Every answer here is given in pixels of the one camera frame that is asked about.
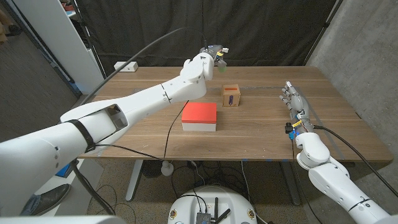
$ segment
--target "black backdrop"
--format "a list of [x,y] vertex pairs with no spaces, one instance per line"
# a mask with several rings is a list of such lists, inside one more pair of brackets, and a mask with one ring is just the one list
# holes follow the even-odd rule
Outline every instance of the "black backdrop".
[[[202,30],[208,44],[229,47],[229,66],[303,65],[335,1],[77,0],[105,72],[179,27]],[[138,59],[139,66],[182,66],[203,47],[181,31]]]

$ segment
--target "table leg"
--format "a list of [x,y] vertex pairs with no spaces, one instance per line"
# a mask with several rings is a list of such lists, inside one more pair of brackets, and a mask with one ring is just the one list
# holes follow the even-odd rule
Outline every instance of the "table leg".
[[289,190],[290,196],[292,197],[292,203],[294,205],[300,205],[301,204],[300,195],[299,191],[297,190],[292,166],[290,165],[289,162],[280,162],[279,164],[280,168],[282,169],[282,172],[284,173],[286,185]]
[[132,201],[132,199],[134,198],[134,195],[136,193],[139,179],[141,178],[141,174],[142,174],[141,169],[142,169],[143,162],[144,161],[141,159],[136,160],[136,162],[134,163],[134,167],[132,168],[129,188],[127,188],[127,193],[126,193],[126,201],[128,201],[128,202]]

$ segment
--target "red box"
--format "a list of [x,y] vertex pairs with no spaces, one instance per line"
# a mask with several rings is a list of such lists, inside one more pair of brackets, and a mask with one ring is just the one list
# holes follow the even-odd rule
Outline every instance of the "red box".
[[182,111],[184,131],[216,131],[216,103],[188,103]]

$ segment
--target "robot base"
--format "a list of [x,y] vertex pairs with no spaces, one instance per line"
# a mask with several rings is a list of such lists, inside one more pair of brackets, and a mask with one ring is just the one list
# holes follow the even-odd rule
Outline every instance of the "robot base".
[[[203,198],[207,204],[207,213],[211,219],[215,217],[215,198],[218,198],[218,217],[227,209],[231,211],[220,221],[220,224],[256,224],[256,214],[253,206],[242,195],[219,185],[206,185],[195,188],[195,192]],[[191,190],[183,195],[195,195]],[[205,204],[199,198],[201,212],[205,213]],[[197,223],[197,214],[200,212],[198,198],[181,197],[172,205],[168,217],[168,224],[194,224]]]

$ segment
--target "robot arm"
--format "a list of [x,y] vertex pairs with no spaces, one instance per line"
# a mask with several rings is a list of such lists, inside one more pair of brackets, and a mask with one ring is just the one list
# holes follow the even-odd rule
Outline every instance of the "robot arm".
[[377,223],[390,217],[379,205],[371,200],[349,178],[347,169],[330,156],[329,149],[313,132],[310,123],[307,102],[286,82],[282,89],[284,96],[280,99],[290,110],[290,116],[298,120],[295,127],[297,148],[302,149],[297,154],[297,162],[308,170],[311,183],[322,193],[341,205],[356,223]]
[[204,96],[205,80],[213,78],[220,60],[204,51],[185,61],[180,75],[165,83],[79,106],[62,115],[61,124],[0,143],[0,216],[19,215],[29,197],[62,167],[82,153],[106,148],[95,144],[112,144],[156,111]]

